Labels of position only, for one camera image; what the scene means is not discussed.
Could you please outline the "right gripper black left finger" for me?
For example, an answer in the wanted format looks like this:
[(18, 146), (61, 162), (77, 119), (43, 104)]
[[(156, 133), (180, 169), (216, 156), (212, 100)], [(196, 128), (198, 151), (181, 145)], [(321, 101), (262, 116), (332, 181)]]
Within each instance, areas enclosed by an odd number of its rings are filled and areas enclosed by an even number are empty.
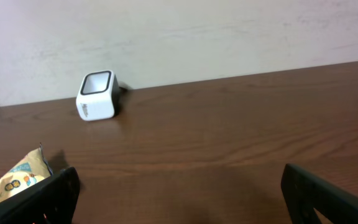
[(71, 224), (80, 179), (70, 167), (0, 203), (0, 223)]

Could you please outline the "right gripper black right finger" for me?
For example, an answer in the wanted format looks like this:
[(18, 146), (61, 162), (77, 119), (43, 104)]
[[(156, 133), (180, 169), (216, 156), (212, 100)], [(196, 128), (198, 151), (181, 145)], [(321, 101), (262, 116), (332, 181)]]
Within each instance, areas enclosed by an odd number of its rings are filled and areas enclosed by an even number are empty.
[(286, 164), (281, 190), (292, 223), (358, 223), (358, 197), (294, 164)]

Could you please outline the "yellow snack chip bag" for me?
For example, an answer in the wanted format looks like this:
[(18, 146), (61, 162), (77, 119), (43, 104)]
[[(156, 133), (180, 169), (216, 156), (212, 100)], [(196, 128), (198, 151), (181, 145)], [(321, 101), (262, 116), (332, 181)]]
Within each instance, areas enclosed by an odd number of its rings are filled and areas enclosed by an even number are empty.
[(30, 151), (0, 178), (0, 203), (53, 174), (43, 154), (43, 147)]

